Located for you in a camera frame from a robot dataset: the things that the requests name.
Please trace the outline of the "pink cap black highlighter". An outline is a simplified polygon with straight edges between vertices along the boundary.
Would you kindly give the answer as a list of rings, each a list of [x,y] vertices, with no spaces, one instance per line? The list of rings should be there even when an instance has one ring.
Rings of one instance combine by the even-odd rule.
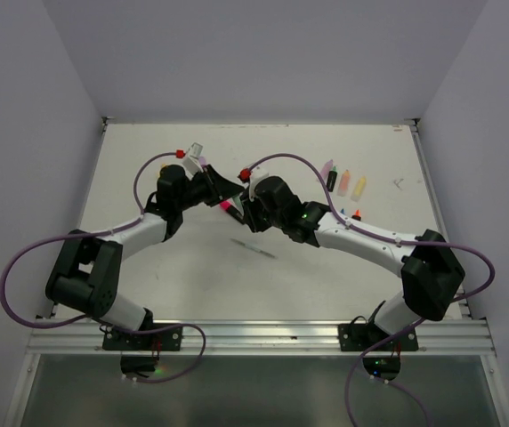
[[[236,222],[245,224],[243,214],[229,201],[223,201],[219,204],[219,207]]]

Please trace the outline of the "pastel peach highlighter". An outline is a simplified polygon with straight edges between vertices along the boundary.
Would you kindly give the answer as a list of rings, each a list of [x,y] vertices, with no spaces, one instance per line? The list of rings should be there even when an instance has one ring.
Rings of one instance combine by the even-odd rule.
[[[345,197],[346,196],[346,194],[348,192],[348,188],[349,188],[350,179],[351,179],[350,172],[348,170],[345,170],[342,173],[341,177],[340,177],[338,189],[337,189],[337,192],[336,192],[336,194],[339,197]]]

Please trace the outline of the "green cap black highlighter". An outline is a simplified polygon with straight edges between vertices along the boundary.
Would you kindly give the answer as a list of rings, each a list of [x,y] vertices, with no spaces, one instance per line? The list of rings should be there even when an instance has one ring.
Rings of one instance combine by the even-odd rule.
[[[327,174],[326,187],[329,193],[332,193],[334,191],[337,175],[338,173],[336,170],[336,166],[334,165],[331,167]]]

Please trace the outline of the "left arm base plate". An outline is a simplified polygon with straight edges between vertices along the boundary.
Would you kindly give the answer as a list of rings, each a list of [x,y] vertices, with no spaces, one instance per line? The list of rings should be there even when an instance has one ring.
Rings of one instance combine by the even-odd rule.
[[[120,369],[123,375],[150,379],[160,373],[159,356],[162,351],[174,352],[181,349],[182,327],[175,323],[160,323],[147,313],[141,331],[163,329],[160,333],[134,334],[122,332],[112,326],[100,326],[103,332],[102,348],[107,351],[137,351],[143,356],[121,356]]]

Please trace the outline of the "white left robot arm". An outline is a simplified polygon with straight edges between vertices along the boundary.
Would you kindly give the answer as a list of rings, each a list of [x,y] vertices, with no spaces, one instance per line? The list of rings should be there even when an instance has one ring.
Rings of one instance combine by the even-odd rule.
[[[200,204],[219,205],[243,189],[210,165],[201,167],[191,178],[180,165],[163,168],[157,190],[149,195],[134,225],[122,225],[107,236],[79,230],[68,234],[46,284],[46,297],[120,329],[135,349],[149,347],[155,337],[151,311],[117,290],[123,261],[173,237],[185,210]]]

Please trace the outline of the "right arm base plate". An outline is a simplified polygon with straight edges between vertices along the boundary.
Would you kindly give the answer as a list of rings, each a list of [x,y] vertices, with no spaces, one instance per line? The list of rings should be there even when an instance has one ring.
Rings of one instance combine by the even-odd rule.
[[[389,337],[372,319],[365,320],[363,316],[354,318],[350,323],[339,324],[337,333],[342,352],[362,353]],[[413,331],[379,345],[364,356],[360,365],[369,375],[390,382],[400,373],[402,354],[418,350],[416,332]]]

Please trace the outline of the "pastel yellow highlighter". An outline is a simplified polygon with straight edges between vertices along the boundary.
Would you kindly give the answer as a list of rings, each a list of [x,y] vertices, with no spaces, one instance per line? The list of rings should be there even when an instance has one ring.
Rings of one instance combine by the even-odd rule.
[[[355,187],[351,194],[351,199],[355,201],[359,200],[363,194],[364,188],[366,188],[366,185],[367,178],[365,176],[360,177],[355,184]]]

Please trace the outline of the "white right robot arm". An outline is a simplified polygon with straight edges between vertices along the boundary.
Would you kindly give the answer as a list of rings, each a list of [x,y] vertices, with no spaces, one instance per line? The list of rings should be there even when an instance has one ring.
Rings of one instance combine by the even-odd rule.
[[[278,176],[261,179],[239,200],[253,233],[274,227],[296,243],[357,256],[400,279],[401,290],[368,319],[366,337],[374,348],[388,348],[419,319],[443,320],[464,281],[463,267],[434,230],[399,234],[343,217],[329,205],[301,201]]]

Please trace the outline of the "pastel green highlighter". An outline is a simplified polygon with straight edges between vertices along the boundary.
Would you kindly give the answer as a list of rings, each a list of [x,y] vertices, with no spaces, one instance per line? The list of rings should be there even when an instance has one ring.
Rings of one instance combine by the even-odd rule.
[[[235,196],[232,198],[233,200],[233,203],[236,207],[241,207],[242,206],[242,203],[240,201],[240,197],[239,196]]]

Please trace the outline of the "orange cap black highlighter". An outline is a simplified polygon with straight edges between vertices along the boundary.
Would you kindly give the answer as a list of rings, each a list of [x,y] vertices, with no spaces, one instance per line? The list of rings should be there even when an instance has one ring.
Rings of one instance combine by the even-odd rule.
[[[360,221],[361,220],[360,210],[356,210],[355,213],[351,217],[352,217],[352,219],[354,219],[356,221]]]

